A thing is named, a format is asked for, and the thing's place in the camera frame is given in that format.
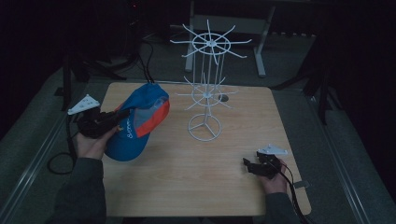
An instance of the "wooden table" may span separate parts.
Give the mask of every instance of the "wooden table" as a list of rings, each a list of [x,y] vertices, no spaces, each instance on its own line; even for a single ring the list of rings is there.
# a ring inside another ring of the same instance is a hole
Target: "wooden table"
[[[111,111],[141,84],[112,83],[102,104]],[[150,135],[143,153],[133,161],[104,157],[107,214],[112,217],[261,216],[265,196],[242,158],[256,160],[256,150],[273,144],[288,150],[278,156],[301,177],[271,91],[263,87],[222,86],[226,105],[212,107],[221,123],[218,138],[202,142],[188,132],[188,122],[204,113],[193,104],[192,86],[161,84],[170,95],[168,117]],[[304,214],[311,211],[304,188],[296,190]]]

